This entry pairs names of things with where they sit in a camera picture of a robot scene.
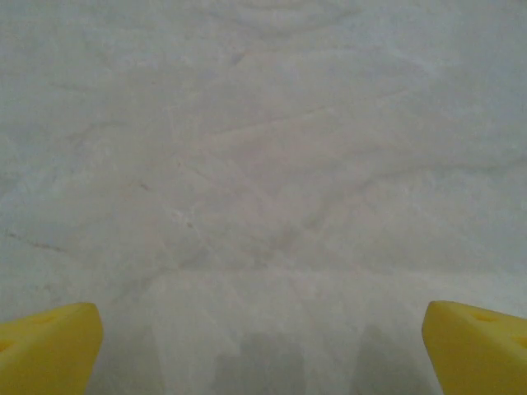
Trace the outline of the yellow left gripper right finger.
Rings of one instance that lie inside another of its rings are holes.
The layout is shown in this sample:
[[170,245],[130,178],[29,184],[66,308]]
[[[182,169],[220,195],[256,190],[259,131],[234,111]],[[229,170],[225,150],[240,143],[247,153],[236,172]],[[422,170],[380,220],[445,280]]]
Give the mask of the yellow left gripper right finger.
[[444,395],[527,395],[527,318],[432,301],[422,339]]

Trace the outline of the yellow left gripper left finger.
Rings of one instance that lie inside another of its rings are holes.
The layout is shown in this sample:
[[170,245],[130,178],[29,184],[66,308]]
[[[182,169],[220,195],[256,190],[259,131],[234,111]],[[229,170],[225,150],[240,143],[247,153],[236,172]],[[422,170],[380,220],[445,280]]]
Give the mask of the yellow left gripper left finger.
[[84,395],[102,341],[92,303],[0,323],[0,395]]

